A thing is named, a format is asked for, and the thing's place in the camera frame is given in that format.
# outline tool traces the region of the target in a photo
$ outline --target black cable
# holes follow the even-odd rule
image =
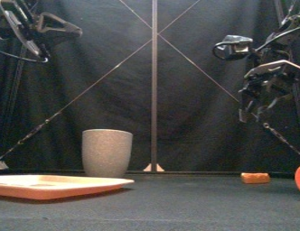
[[[29,61],[29,62],[38,62],[38,63],[46,63],[46,62],[49,62],[49,59],[48,59],[48,58],[45,58],[45,60],[32,60],[32,59],[28,59],[28,58],[22,58],[22,57],[20,57],[20,56],[17,56],[17,55],[14,55],[14,54],[10,54],[10,53],[8,53],[8,52],[5,52],[5,51],[0,51],[0,54],[6,55],[6,56],[9,56],[10,58],[14,58],[14,59],[17,59],[17,60],[24,60],[24,61]]]
[[[220,42],[220,43],[217,43],[217,44],[215,45],[215,47],[213,47],[213,55],[215,55],[219,59],[227,60],[227,58],[224,58],[224,57],[221,57],[221,56],[217,55],[217,52],[216,52],[217,47],[225,46],[225,45],[235,45],[235,44],[236,44],[235,42]]]

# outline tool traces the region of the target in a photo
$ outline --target robotic arm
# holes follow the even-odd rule
[[[228,35],[216,44],[213,54],[221,60],[239,60],[249,57],[255,67],[244,76],[240,90],[240,120],[258,108],[258,120],[275,105],[294,97],[294,84],[300,80],[300,66],[290,62],[291,45],[300,37],[300,14],[284,19],[282,28],[267,39],[266,44],[254,49],[251,38]]]

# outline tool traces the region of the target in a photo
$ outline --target diagonal wire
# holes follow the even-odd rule
[[[165,39],[165,37],[160,34],[160,38],[168,43],[168,45],[180,53],[180,55],[197,67],[197,69],[207,75],[207,77],[212,80],[212,82],[219,86],[219,88],[237,101],[240,100],[233,96],[233,94],[228,91],[225,87],[220,85],[220,83],[208,75],[208,73],[199,67],[199,65],[189,59],[189,57],[180,51],[180,49]]]
[[[16,151],[16,149],[24,145],[24,143],[44,129],[44,127],[61,115],[61,113],[66,110],[66,108],[94,88],[94,86],[115,72],[116,69],[139,53],[139,51],[151,43],[149,40],[128,57],[125,60],[120,62],[120,64],[96,81],[96,83],[82,91],[82,93],[76,96],[76,98],[48,118],[45,122],[40,124],[29,133],[28,135],[18,140],[17,144],[8,150],[8,152],[0,156],[0,161],[4,158]]]
[[[148,22],[145,21],[145,19],[141,17],[141,15],[139,15],[135,10],[128,6],[128,4],[124,2],[124,0],[120,0],[125,6],[131,9],[131,11],[133,12],[133,14],[140,18],[140,20],[148,25],[148,27],[151,29],[153,29],[153,27],[148,24]],[[180,55],[196,66],[196,68],[205,74],[205,76],[208,77],[208,79],[211,79],[211,81],[217,85],[217,87],[236,100],[236,102],[240,102],[240,100],[235,97],[235,95],[229,92],[229,90],[223,87],[220,85],[220,83],[211,77],[211,75],[203,70],[203,68],[193,62],[193,60],[181,52],[181,50],[172,44],[172,42],[169,42],[169,40],[163,36],[163,32],[168,30],[168,28],[185,16],[185,14],[195,8],[195,6],[200,3],[201,0],[196,1],[189,7],[188,9],[180,14],[180,16],[171,22],[171,24],[159,32],[159,36],[160,38],[167,42],[167,44],[176,50],[176,52],[180,53]]]

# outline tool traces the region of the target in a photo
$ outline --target metal pole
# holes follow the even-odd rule
[[[153,0],[152,171],[157,171],[157,0]]]

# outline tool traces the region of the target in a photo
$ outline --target orange tray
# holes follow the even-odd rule
[[[0,176],[0,196],[61,199],[123,188],[135,180],[57,175]]]

